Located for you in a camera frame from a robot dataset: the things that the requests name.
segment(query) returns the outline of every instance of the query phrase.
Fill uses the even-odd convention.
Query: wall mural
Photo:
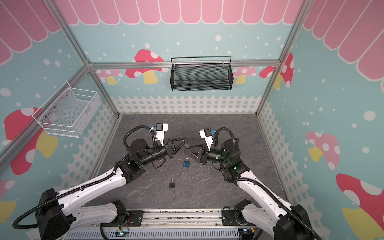
[[[278,59],[302,0],[56,0],[92,62]]]
[[[384,141],[375,137],[384,74],[374,62],[383,54],[383,7],[316,0],[291,50],[290,87],[275,88],[261,111],[288,198],[324,239],[384,239]]]

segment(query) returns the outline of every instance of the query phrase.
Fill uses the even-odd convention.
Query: aluminum frame
[[[299,35],[300,29],[302,28],[304,20],[307,17],[308,12],[313,5],[313,2],[314,2],[314,0],[303,0],[303,2],[301,3],[300,10],[296,15],[296,18],[294,20],[294,24],[292,26],[291,32],[290,32],[288,39],[284,45],[284,49],[283,49],[281,57],[280,57],[280,63],[275,68],[275,70],[272,74],[271,80],[269,81],[267,88],[265,89],[265,92],[264,92],[264,95],[263,95],[262,100],[260,102],[259,108],[256,111],[257,117],[258,117],[261,109],[263,108],[268,96],[270,95],[275,81],[277,80],[281,70],[283,69],[285,61],[287,60],[289,53],[291,52],[292,46],[295,43],[297,36]]]

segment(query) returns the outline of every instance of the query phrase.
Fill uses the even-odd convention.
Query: light blue wall
[[[88,76],[76,87],[97,91],[92,79]],[[61,190],[87,180],[96,164],[100,150],[105,144],[111,125],[115,121],[112,110],[106,105],[105,100],[101,99],[102,105],[80,138],[57,136],[59,144],[50,158],[46,159],[40,151],[35,151],[33,164],[26,173],[15,175],[11,167],[8,166],[0,175],[0,181],[14,181],[13,187],[1,198],[0,207],[3,206],[3,202],[16,201],[16,209],[10,218],[5,223],[0,224],[2,239],[39,239],[37,228],[16,230],[11,227],[12,222],[18,216],[36,206],[41,193],[44,191],[52,187],[56,191]],[[96,135],[99,133],[101,137],[97,139]],[[21,224],[35,223],[34,214],[21,222]]]
[[[274,140],[268,141],[273,145],[278,170],[288,189],[287,194],[295,204],[303,205],[310,213],[315,230],[323,234],[323,239],[329,234],[328,239],[331,240],[358,240],[342,208],[357,209],[359,206],[340,190],[336,175],[346,174],[379,189],[384,188],[384,93],[379,82],[367,81],[356,71],[355,64],[346,64],[337,51],[326,48],[323,40],[315,39],[311,31],[301,30],[291,52],[295,69],[291,86],[286,88],[282,84],[279,91],[272,90],[261,115],[263,128],[271,136],[274,128],[269,129],[269,122],[277,121],[276,134],[280,133],[283,139],[283,150],[279,145],[275,146]],[[376,117],[368,121],[367,115],[364,117],[367,111],[373,111]],[[314,145],[308,142],[307,132],[335,136],[339,143],[340,160],[334,170],[330,169],[324,156],[319,162],[312,160],[308,149]],[[364,147],[369,149],[368,153],[363,150]],[[281,153],[278,151],[284,149],[288,155],[284,153],[279,159]],[[374,211],[384,210],[382,201],[370,202],[369,205]],[[358,224],[366,220],[352,218]],[[372,239],[368,236],[373,229],[362,231],[367,237],[362,239]],[[384,234],[380,237],[374,239],[381,240]]]
[[[13,53],[12,60],[0,66],[0,89],[6,88],[11,92],[7,97],[0,95],[2,124],[16,110],[40,107],[81,68],[79,58],[63,33],[48,34],[47,39],[33,42],[31,49],[24,53]],[[3,125],[0,127],[0,142],[5,140]],[[4,148],[5,145],[0,144],[0,151]]]
[[[156,25],[101,23],[92,26],[79,23],[71,26],[71,29],[89,59],[105,63],[131,62],[140,49],[151,50],[164,61],[182,56],[232,56],[237,60],[278,59],[291,25],[228,25],[222,22],[215,25],[202,22],[173,25],[160,22]]]

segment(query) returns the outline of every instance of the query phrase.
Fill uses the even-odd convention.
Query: yellow mushroom stem
[[[282,80],[283,80],[283,76],[279,75],[277,77],[277,80],[276,80],[275,84],[273,85],[277,91],[280,90],[280,83],[281,83]]]
[[[155,71],[153,71],[153,70],[144,72],[143,76],[144,76],[144,83],[145,84],[155,84],[159,81],[157,79],[157,77],[155,76]]]
[[[243,84],[243,83],[245,83],[245,75],[239,76],[235,83],[236,84]]]

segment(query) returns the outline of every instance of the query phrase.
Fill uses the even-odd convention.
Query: black cable
[[[299,218],[298,216],[296,216],[290,209],[288,209],[281,201],[279,201],[275,195],[273,195],[263,184],[259,183],[258,181],[256,180],[253,180],[253,179],[250,179],[250,178],[246,178],[246,177],[241,177],[239,179],[235,179],[233,181],[229,181],[227,179],[227,182],[229,183],[235,183],[235,182],[240,182],[240,181],[247,181],[247,182],[252,182],[253,184],[255,185],[258,185],[264,192],[266,192],[276,203],[279,207],[281,207],[284,211],[286,211],[292,218],[294,218],[298,223],[300,223],[303,227],[305,227],[306,229],[308,229],[308,231],[310,231],[317,240],[322,240],[321,237],[311,228],[311,226],[308,226],[307,223],[305,223],[303,220],[301,220],[301,218]]]
[[[216,168],[216,167],[215,167],[215,165],[214,165],[213,162],[212,162],[212,166],[213,166],[214,169],[216,169],[216,170],[218,170],[218,171],[221,171],[220,168]]]
[[[88,184],[85,184],[83,186],[80,186],[80,187],[77,187],[77,188],[74,188],[72,190],[69,190],[68,192],[65,192],[63,194],[60,194],[60,195],[57,195],[55,196],[54,198],[51,198],[49,200],[46,200],[44,203],[42,204],[39,204],[37,206],[35,206],[34,208],[26,211],[25,213],[23,213],[21,216],[19,216],[13,223],[12,223],[12,227],[14,229],[30,229],[30,228],[37,228],[38,225],[37,224],[29,224],[29,225],[19,225],[19,222],[21,220],[23,220],[24,218],[26,218],[28,215],[30,215],[31,213],[34,213],[35,211],[39,210],[40,208],[44,207],[44,206],[47,206],[48,204],[51,204],[52,202],[60,199],[60,198],[63,198],[65,196],[68,196],[72,193],[75,193],[77,191],[81,191],[82,189],[85,189],[87,187],[90,187],[90,186],[93,186],[93,185],[96,185],[96,184],[99,184],[100,182],[104,182],[105,180],[111,178],[113,175],[115,175],[116,173],[116,169],[117,169],[117,163],[115,163],[113,165],[113,171],[106,177],[102,178],[102,179],[99,179],[99,180],[96,180],[94,182],[90,182]]]
[[[156,168],[159,168],[159,167],[163,166],[163,164],[166,162],[166,158],[164,157],[163,159],[164,159],[164,161],[158,167],[155,167],[155,165],[152,162],[153,168],[156,169]]]
[[[259,233],[257,233],[257,235],[252,240],[258,240],[259,237],[262,235],[262,233],[263,233],[263,230],[260,228]]]
[[[100,223],[100,233],[104,240],[109,240],[103,232],[103,223]]]
[[[139,130],[140,128],[145,128],[147,129],[148,131],[151,131],[151,128],[150,127],[147,127],[145,125],[140,125],[140,126],[137,126],[137,127],[134,127],[132,128],[131,130],[129,130],[125,135],[124,137],[122,138],[122,143],[124,144],[124,147],[127,148],[128,147],[128,144],[127,144],[127,138],[129,135],[131,135],[134,131],[136,130]],[[153,143],[153,147],[155,149],[157,149],[157,141],[155,139],[155,132],[152,130],[151,131],[151,135],[152,135],[152,143]]]

